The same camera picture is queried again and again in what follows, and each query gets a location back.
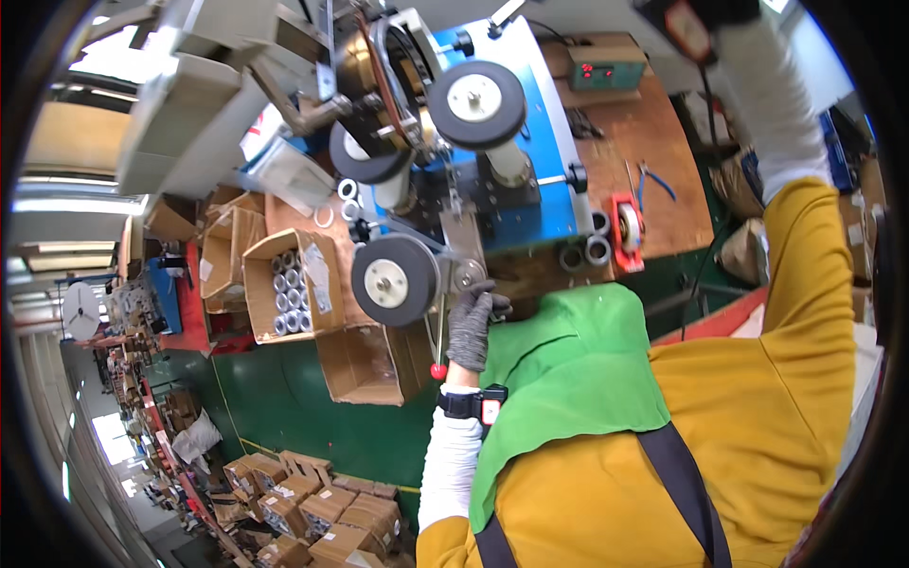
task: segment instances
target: green floor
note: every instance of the green floor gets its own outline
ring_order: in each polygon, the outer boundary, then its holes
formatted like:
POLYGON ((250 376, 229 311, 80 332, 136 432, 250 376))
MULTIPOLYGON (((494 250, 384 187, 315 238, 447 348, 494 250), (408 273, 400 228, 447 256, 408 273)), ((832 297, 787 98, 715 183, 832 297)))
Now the green floor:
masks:
MULTIPOLYGON (((703 168, 702 180, 716 231, 725 219, 725 209, 703 168)), ((648 261, 643 273, 623 283, 638 293, 644 305, 651 304, 679 290, 682 271, 694 278, 704 254, 702 250, 648 261)), ((713 262, 707 263, 702 280, 743 286, 713 262)), ((716 310, 728 301, 710 298, 709 305, 716 310)), ((695 316, 692 306, 689 320, 695 316)), ((680 325, 681 317, 680 311, 656 317, 648 321, 648 333, 652 338, 666 334, 680 325)), ((402 408, 336 404, 328 396, 313 342, 260 346, 251 353, 211 360, 198 352, 167 354, 169 361, 150 369, 150 384, 179 379, 195 390, 224 437, 219 445, 226 461, 243 454, 238 439, 243 438, 273 451, 288 449, 330 459, 339 473, 419 487, 436 385, 402 408)), ((252 445, 245 449, 257 451, 252 445)), ((418 500, 416 493, 401 493, 402 511, 414 530, 418 500)))

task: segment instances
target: white fan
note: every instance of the white fan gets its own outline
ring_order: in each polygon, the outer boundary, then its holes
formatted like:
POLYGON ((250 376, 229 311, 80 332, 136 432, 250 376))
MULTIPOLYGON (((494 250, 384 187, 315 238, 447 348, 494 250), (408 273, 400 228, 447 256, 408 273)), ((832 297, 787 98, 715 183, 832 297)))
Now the white fan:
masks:
POLYGON ((76 282, 66 290, 60 313, 66 331, 77 341, 91 339, 101 322, 98 299, 85 282, 76 282))

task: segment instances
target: wooden workbench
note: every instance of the wooden workbench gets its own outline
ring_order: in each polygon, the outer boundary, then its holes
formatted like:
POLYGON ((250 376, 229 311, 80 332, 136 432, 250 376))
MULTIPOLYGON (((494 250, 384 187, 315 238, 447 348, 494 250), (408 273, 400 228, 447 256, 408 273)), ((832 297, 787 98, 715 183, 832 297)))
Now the wooden workbench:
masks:
MULTIPOLYGON (((555 67, 561 64, 554 64, 548 56, 547 63, 556 75, 555 67)), ((604 130, 603 139, 575 140, 581 162, 587 168, 591 207, 605 209, 610 194, 631 191, 624 160, 631 166, 635 186, 639 176, 637 164, 644 161, 673 187, 678 197, 678 201, 673 202, 655 181, 648 178, 644 182, 644 259, 704 248, 713 239, 713 227, 704 187, 682 126, 660 80, 652 72, 648 71, 642 77, 638 95, 625 97, 629 100, 583 107, 591 122, 604 130)), ((268 195, 266 229, 269 234, 288 227, 330 234, 335 239, 338 268, 342 273, 345 323, 348 326, 369 324, 372 320, 363 313, 351 292, 349 274, 354 248, 347 225, 340 216, 341 201, 334 196, 330 203, 335 210, 335 221, 327 229, 319 229, 311 218, 303 217, 289 205, 268 195)), ((527 252, 499 254, 486 258, 486 263, 490 275, 498 281, 498 292, 514 300, 588 282, 614 280, 611 266, 567 274, 559 266, 552 247, 536 249, 532 255, 527 252)))

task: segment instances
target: gray glove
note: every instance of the gray glove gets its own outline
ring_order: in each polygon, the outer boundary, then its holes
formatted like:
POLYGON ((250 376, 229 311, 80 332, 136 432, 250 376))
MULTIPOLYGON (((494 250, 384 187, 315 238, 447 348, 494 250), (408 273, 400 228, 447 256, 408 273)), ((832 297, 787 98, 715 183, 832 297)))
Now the gray glove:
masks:
POLYGON ((468 371, 482 373, 489 348, 489 316, 504 317, 512 312, 511 301, 490 294, 495 282, 487 280, 467 288, 448 315, 448 359, 468 371))

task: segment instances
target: pliers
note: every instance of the pliers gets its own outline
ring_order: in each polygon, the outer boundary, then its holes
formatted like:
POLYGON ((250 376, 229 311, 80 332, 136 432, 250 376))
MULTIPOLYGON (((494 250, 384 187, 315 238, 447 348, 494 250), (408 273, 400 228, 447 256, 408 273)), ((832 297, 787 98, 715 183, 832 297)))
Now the pliers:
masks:
POLYGON ((655 182, 663 186, 663 189, 669 193, 669 196, 673 198, 673 201, 678 201, 675 198, 675 192, 673 188, 669 186, 668 183, 664 182, 659 175, 654 174, 654 172, 647 167, 645 162, 641 162, 637 165, 637 168, 641 170, 641 179, 637 183, 637 206, 641 210, 641 213, 644 212, 644 178, 648 175, 651 176, 655 182))

